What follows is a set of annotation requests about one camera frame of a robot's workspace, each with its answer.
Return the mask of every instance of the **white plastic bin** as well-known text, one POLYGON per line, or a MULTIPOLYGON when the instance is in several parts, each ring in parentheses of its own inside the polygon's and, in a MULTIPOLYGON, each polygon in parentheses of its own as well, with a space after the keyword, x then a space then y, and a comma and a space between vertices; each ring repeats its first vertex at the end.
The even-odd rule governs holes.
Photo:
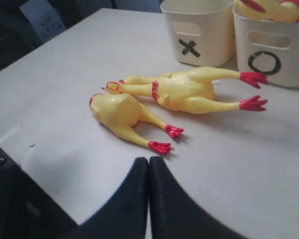
POLYGON ((271 84, 299 87, 299 23, 254 21, 234 7, 239 71, 258 71, 271 84))
POLYGON ((165 0, 161 10, 176 59, 217 67, 236 52, 234 0, 165 0))

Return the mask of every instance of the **o symbol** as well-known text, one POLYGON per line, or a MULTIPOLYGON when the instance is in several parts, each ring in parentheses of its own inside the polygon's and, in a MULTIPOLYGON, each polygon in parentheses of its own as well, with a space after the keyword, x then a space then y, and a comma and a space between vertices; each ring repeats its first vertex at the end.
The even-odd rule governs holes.
POLYGON ((250 69, 252 69, 255 72, 261 72, 261 73, 266 74, 267 76, 271 76, 271 75, 274 75, 274 74, 276 74, 276 73, 278 73, 280 71, 280 69, 281 69, 281 61, 278 58, 278 56, 276 56, 274 53, 271 53, 271 52, 268 52, 268 51, 257 51, 257 52, 255 52, 254 54, 252 54, 249 57, 249 59, 248 59, 248 66, 250 67, 250 69), (261 71, 258 68, 254 67, 254 60, 258 56, 260 56, 262 54, 265 54, 265 55, 268 55, 268 56, 272 56, 274 58, 274 60, 275 60, 275 67, 273 68, 273 70, 271 70, 271 71, 261 71))

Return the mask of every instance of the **black x mark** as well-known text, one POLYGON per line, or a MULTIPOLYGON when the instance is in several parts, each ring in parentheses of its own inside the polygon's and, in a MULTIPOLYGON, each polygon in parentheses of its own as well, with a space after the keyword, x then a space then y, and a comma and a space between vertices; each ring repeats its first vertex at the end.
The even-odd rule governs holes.
POLYGON ((184 46, 185 48, 183 49, 183 51, 181 52, 184 56, 188 53, 191 52, 194 56, 196 56, 197 58, 200 57, 200 54, 194 49, 194 46, 196 45, 196 43, 194 41, 190 41, 188 44, 186 42, 184 42, 182 39, 180 39, 178 41, 182 46, 184 46))

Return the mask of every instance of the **rubber chicken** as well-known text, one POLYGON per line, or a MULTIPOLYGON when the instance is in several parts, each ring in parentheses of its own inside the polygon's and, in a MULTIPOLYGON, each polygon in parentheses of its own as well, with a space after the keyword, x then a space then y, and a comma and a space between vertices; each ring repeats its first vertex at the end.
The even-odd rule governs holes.
POLYGON ((183 132, 182 128, 167 124, 128 94, 95 94, 90 99, 90 110, 93 117, 116 136, 163 155, 170 152, 170 143, 149 141, 139 136, 132 127, 139 121, 152 123, 164 129, 172 138, 180 136, 183 132))
POLYGON ((299 0, 236 0, 235 6, 252 20, 299 22, 299 0))
POLYGON ((111 94, 127 93, 133 96, 153 97, 162 107, 192 114, 221 111, 264 111, 267 100, 254 96, 241 102, 215 101, 212 81, 234 78, 256 88, 267 84, 267 76, 258 72, 237 72, 213 67, 197 67, 185 72, 166 73, 161 77, 129 75, 120 83, 109 82, 106 90, 111 94))

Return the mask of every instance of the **table surface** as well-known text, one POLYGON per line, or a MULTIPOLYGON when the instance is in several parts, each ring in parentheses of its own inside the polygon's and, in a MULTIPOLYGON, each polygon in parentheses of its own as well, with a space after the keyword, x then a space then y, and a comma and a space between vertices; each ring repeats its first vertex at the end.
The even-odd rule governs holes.
MULTIPOLYGON (((175 60, 161 14, 102 9, 0 73, 0 146, 81 224, 136 157, 154 156, 98 124, 90 97, 128 74, 190 68, 175 60)), ((218 220, 251 239, 299 239, 299 89, 223 79, 216 92, 223 101, 260 94, 268 110, 196 116, 142 99, 184 137, 173 142, 148 124, 136 130, 173 142, 168 167, 218 220)))

